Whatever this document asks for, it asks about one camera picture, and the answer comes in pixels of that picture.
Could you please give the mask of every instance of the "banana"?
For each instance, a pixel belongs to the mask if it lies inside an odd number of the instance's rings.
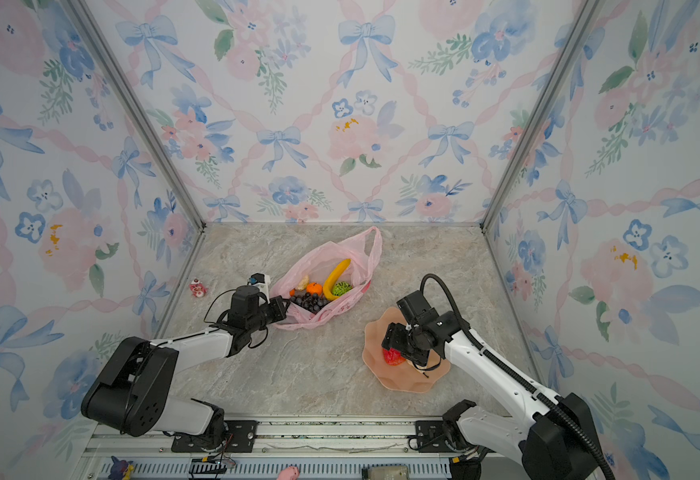
[[[338,296],[336,296],[334,293],[331,292],[331,289],[334,288],[334,284],[339,280],[339,276],[345,272],[345,270],[350,266],[350,259],[344,259],[337,267],[334,269],[333,272],[326,278],[325,283],[323,284],[323,294],[326,296],[327,299],[330,301],[334,301]]]

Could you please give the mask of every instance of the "gray marble surface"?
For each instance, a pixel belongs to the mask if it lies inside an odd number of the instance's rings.
[[[187,285],[169,321],[166,337],[201,330],[203,315],[221,292],[262,272],[273,283],[309,250],[340,241],[366,226],[247,224],[213,225],[190,278],[209,294],[195,299]],[[172,394],[212,402],[227,412],[246,414],[423,415],[440,416],[463,398],[489,412],[507,412],[470,376],[452,367],[424,394],[385,389],[363,363],[364,327],[419,287],[422,275],[438,274],[449,285],[466,320],[496,350],[532,373],[517,322],[491,260],[486,241],[473,226],[380,225],[381,262],[371,288],[352,310],[314,330],[270,328],[256,350],[206,362],[177,374]],[[369,236],[367,248],[371,247]],[[434,282],[425,295],[439,312],[447,301]],[[219,299],[209,318],[229,308]]]

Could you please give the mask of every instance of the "small plush figurine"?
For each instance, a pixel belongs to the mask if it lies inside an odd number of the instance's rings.
[[[193,296],[200,298],[205,295],[209,289],[204,287],[201,281],[196,278],[190,282],[190,291],[192,292]]]
[[[132,460],[118,460],[118,457],[112,457],[112,467],[107,478],[109,480],[129,480],[131,472],[134,471],[133,463]]]

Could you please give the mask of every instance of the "purple and yellow toy figurine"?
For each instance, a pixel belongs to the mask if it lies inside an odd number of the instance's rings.
[[[118,457],[112,457],[112,467],[107,478],[109,480],[129,480],[131,472],[134,471],[133,463],[131,460],[118,460]]]

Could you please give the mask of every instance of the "wallpaper wall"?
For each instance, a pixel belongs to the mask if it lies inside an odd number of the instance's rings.
[[[617,478],[700,478],[700,2],[608,0],[547,122],[489,232],[534,360]]]
[[[0,479],[68,478],[195,228],[55,2],[0,0]]]
[[[88,3],[201,212],[235,222],[480,221],[579,5]]]

